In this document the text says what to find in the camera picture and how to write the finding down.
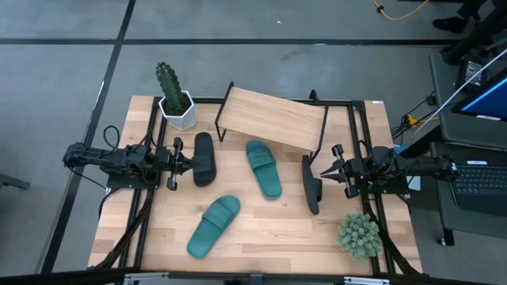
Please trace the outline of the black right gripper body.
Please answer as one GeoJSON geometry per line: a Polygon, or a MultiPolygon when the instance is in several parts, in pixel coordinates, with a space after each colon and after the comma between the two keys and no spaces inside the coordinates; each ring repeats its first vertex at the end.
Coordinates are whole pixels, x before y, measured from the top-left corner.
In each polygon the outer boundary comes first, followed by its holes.
{"type": "Polygon", "coordinates": [[[341,171],[346,174],[345,196],[348,199],[359,196],[366,189],[366,182],[364,179],[365,169],[364,163],[361,158],[351,158],[345,160],[343,157],[343,148],[341,144],[333,146],[332,153],[337,159],[343,159],[345,164],[341,171]]]}

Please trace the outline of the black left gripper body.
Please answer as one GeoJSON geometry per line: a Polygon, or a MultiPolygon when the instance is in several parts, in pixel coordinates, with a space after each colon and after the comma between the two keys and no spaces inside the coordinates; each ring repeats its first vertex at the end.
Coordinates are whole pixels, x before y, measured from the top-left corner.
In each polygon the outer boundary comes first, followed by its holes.
{"type": "Polygon", "coordinates": [[[157,169],[163,172],[170,172],[166,187],[171,191],[177,190],[177,175],[182,175],[186,171],[186,157],[181,152],[183,141],[176,137],[173,141],[173,152],[165,146],[156,150],[157,169]]]}

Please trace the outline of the black rubber slide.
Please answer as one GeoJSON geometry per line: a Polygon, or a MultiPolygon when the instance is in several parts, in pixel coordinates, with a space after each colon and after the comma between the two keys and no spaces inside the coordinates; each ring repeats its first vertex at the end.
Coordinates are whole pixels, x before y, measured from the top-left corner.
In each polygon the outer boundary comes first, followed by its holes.
{"type": "Polygon", "coordinates": [[[216,177],[213,139],[207,132],[198,133],[194,140],[193,181],[198,187],[210,185],[216,177]]]}
{"type": "Polygon", "coordinates": [[[319,214],[318,203],[322,199],[322,180],[313,176],[308,155],[302,156],[302,177],[303,188],[310,212],[313,215],[319,214]]]}

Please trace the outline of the green rubber slide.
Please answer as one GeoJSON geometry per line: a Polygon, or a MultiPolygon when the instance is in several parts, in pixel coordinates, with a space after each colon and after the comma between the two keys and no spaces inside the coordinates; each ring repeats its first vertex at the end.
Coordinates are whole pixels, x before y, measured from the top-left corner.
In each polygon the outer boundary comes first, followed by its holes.
{"type": "Polygon", "coordinates": [[[209,205],[187,243],[187,253],[203,259],[237,217],[241,203],[235,196],[221,196],[209,205]]]}
{"type": "Polygon", "coordinates": [[[262,195],[267,200],[277,200],[282,194],[276,160],[268,146],[258,140],[246,144],[246,157],[257,180],[262,195]]]}

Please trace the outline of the small pale green succulent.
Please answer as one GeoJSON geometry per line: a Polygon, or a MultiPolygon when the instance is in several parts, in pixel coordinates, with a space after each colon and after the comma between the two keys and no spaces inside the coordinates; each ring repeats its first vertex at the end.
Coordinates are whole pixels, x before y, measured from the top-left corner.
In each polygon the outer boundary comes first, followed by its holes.
{"type": "Polygon", "coordinates": [[[379,227],[369,214],[347,214],[338,227],[337,243],[353,259],[377,257],[382,249],[379,227]]]}

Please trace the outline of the green cactus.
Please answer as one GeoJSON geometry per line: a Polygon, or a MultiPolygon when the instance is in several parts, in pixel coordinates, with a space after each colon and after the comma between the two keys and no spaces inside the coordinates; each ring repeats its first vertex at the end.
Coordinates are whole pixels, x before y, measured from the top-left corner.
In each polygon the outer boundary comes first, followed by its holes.
{"type": "Polygon", "coordinates": [[[158,62],[156,66],[158,83],[164,94],[163,109],[166,115],[182,116],[189,108],[189,99],[182,92],[175,70],[165,62],[158,62]]]}

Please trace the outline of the laptop computer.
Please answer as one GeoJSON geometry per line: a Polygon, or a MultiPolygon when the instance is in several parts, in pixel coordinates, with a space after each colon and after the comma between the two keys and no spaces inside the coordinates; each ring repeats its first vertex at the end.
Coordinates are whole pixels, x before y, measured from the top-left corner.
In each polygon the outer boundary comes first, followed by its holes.
{"type": "MultiPolygon", "coordinates": [[[[429,56],[437,104],[443,104],[456,90],[457,66],[447,64],[437,52],[429,56]]],[[[440,112],[437,137],[430,140],[432,154],[447,154],[455,162],[496,162],[507,165],[507,123],[456,114],[451,106],[440,112]]],[[[507,239],[507,216],[467,211],[456,205],[452,186],[437,181],[436,196],[444,236],[442,245],[453,245],[455,230],[507,239]]]]}

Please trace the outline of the black laptop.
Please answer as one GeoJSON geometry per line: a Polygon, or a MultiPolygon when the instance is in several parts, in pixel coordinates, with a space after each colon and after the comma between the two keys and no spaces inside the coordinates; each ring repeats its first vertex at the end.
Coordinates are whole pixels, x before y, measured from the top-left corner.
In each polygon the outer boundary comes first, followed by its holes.
{"type": "Polygon", "coordinates": [[[507,162],[459,161],[444,177],[459,209],[507,217],[507,162]]]}

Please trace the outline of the black power adapter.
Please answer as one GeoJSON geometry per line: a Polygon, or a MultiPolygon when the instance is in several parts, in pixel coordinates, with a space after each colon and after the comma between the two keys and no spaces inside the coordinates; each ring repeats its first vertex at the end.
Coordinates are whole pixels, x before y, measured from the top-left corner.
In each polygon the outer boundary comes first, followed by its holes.
{"type": "Polygon", "coordinates": [[[466,56],[459,66],[456,88],[464,93],[470,93],[481,87],[484,82],[484,72],[479,72],[486,65],[486,60],[479,56],[466,56]]]}

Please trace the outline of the computer monitor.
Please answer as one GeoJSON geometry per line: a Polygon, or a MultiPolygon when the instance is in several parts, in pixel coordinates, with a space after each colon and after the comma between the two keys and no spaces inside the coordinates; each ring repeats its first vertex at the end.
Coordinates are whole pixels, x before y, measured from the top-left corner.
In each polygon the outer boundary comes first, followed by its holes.
{"type": "Polygon", "coordinates": [[[466,116],[507,122],[507,67],[452,107],[466,116]]]}

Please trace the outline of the grey chair leg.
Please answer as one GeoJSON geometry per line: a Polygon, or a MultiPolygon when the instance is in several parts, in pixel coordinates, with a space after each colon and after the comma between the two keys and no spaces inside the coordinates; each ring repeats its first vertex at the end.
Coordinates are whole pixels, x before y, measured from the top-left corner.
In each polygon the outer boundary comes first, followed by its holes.
{"type": "Polygon", "coordinates": [[[0,173],[0,189],[4,186],[6,187],[15,187],[19,189],[28,189],[30,183],[24,180],[17,179],[16,177],[11,177],[9,175],[0,173]]]}

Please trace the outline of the black rig crossbar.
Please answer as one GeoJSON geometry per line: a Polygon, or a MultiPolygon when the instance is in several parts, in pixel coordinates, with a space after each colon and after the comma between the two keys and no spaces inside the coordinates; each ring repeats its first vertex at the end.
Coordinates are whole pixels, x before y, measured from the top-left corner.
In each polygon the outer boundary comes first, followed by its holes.
{"type": "MultiPolygon", "coordinates": [[[[51,272],[44,274],[0,277],[0,285],[106,285],[122,283],[129,273],[140,273],[137,268],[87,269],[73,272],[51,272]]],[[[262,273],[210,273],[210,272],[168,272],[168,279],[202,279],[244,282],[248,285],[264,285],[268,281],[295,281],[312,283],[336,283],[344,285],[345,276],[352,275],[287,275],[262,273]]],[[[389,279],[391,285],[492,285],[462,280],[440,279],[426,275],[399,275],[379,273],[373,276],[357,276],[389,279]]]]}

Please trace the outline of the person's shoe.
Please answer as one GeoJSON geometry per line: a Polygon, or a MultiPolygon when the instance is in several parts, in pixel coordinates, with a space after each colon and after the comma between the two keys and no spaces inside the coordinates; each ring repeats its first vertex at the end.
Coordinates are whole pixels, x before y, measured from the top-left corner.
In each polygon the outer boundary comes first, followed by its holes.
{"type": "Polygon", "coordinates": [[[436,19],[432,22],[434,28],[460,34],[467,27],[469,20],[461,17],[449,17],[436,19]]]}

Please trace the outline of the person's leg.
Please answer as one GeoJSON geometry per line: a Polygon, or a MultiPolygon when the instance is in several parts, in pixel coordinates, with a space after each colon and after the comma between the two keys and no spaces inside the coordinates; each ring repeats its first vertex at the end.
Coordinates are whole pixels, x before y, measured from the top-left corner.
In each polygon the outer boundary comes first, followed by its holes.
{"type": "Polygon", "coordinates": [[[503,29],[507,29],[507,0],[494,0],[494,10],[468,36],[442,50],[442,59],[448,64],[457,64],[472,48],[503,29]]]}

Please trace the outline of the wooden shelf with black frame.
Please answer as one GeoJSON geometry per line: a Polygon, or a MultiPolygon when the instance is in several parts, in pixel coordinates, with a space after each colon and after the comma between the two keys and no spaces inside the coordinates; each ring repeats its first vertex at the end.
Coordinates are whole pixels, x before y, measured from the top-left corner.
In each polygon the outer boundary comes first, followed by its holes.
{"type": "Polygon", "coordinates": [[[236,131],[310,152],[313,162],[323,143],[329,105],[322,105],[316,91],[308,102],[298,102],[236,87],[227,87],[215,117],[219,141],[236,131]]]}

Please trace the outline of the silver bracket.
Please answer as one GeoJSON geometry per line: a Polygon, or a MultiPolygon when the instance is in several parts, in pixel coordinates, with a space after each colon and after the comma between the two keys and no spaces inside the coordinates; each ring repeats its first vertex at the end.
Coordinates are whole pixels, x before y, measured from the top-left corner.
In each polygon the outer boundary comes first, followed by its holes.
{"type": "Polygon", "coordinates": [[[140,272],[129,273],[124,276],[121,285],[139,285],[142,282],[159,281],[169,278],[168,272],[140,272]]]}
{"type": "Polygon", "coordinates": [[[344,285],[391,285],[389,279],[377,279],[367,277],[345,276],[344,285]]]}

